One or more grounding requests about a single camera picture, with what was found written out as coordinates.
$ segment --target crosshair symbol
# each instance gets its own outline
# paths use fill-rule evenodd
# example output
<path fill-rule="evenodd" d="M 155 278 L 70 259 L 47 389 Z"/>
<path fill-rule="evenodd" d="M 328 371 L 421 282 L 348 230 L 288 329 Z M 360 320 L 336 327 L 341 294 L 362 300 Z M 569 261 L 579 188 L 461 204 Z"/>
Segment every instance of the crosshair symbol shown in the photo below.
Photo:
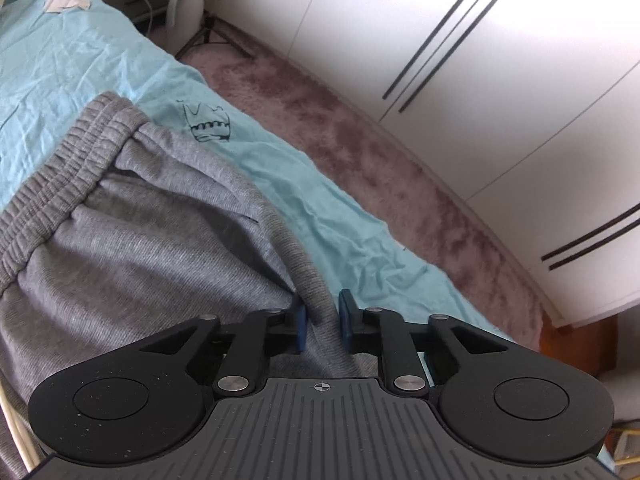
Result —
<path fill-rule="evenodd" d="M 311 388 L 317 390 L 321 394 L 324 394 L 325 392 L 328 392 L 329 389 L 334 388 L 334 386 L 329 386 L 327 383 L 318 383 L 314 386 L 311 386 Z"/>

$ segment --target white wardrobe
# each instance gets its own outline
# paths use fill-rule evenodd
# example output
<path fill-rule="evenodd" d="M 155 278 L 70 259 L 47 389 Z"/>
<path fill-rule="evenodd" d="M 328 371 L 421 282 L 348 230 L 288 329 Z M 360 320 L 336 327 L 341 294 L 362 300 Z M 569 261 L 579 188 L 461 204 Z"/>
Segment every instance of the white wardrobe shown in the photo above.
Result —
<path fill-rule="evenodd" d="M 640 303 L 640 0 L 219 0 L 466 201 L 558 325 Z"/>

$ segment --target elastic waistband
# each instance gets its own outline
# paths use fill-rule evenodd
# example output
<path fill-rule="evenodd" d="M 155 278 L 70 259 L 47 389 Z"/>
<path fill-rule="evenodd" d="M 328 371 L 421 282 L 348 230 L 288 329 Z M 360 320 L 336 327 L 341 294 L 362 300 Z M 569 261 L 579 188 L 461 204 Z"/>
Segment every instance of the elastic waistband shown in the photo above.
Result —
<path fill-rule="evenodd" d="M 44 165 L 0 214 L 0 294 L 36 248 L 84 202 L 126 140 L 148 117 L 106 92 L 91 101 Z"/>

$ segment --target metal stand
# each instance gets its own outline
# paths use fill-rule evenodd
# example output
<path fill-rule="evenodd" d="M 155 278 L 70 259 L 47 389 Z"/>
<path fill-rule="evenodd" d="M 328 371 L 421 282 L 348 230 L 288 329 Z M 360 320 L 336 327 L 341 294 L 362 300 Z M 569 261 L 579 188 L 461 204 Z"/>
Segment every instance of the metal stand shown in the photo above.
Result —
<path fill-rule="evenodd" d="M 225 43 L 228 43 L 229 45 L 234 47 L 244 57 L 247 57 L 249 59 L 255 59 L 254 54 L 252 54 L 247 49 L 245 49 L 237 41 L 233 40 L 226 32 L 223 32 L 223 31 L 221 31 L 219 29 L 216 29 L 215 28 L 216 21 L 220 21 L 221 22 L 222 20 L 220 20 L 220 18 L 216 18 L 215 16 L 209 16 L 208 14 L 205 14 L 205 16 L 204 16 L 204 25 L 187 42 L 187 44 L 180 49 L 178 54 L 175 55 L 175 59 L 179 60 L 180 58 L 182 58 L 192 46 L 195 46 L 198 43 L 200 38 L 204 38 L 204 41 L 203 41 L 202 44 L 210 43 L 211 42 L 211 33 L 212 32 L 215 32 L 217 35 L 219 35 L 220 38 L 225 40 Z"/>

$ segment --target metal screw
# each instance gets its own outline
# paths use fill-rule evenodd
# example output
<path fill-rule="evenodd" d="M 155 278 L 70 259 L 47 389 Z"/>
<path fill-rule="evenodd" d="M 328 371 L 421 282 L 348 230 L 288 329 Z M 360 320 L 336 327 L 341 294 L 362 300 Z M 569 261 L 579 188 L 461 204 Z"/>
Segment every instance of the metal screw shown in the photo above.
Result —
<path fill-rule="evenodd" d="M 229 375 L 218 381 L 218 387 L 226 392 L 241 392 L 247 386 L 249 381 L 239 375 Z"/>
<path fill-rule="evenodd" d="M 396 388 L 400 388 L 406 392 L 416 392 L 425 386 L 424 379 L 415 375 L 401 375 L 394 381 Z"/>

